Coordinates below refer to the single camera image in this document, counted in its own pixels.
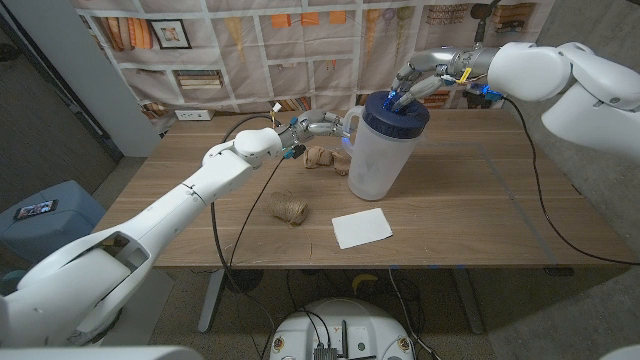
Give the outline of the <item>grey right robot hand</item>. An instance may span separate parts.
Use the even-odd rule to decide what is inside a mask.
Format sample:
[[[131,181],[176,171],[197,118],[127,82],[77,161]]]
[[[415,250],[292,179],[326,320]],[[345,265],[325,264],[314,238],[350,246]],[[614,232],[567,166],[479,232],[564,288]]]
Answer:
[[[389,96],[401,95],[389,108],[399,112],[417,98],[444,85],[483,80],[498,48],[431,48],[415,53],[395,75]]]

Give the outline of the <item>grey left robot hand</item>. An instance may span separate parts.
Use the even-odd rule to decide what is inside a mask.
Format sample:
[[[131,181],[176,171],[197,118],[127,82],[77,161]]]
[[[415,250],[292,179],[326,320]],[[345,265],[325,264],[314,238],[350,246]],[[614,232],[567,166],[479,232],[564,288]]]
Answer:
[[[342,116],[318,109],[293,117],[289,129],[294,144],[305,143],[316,136],[349,138],[352,132]]]

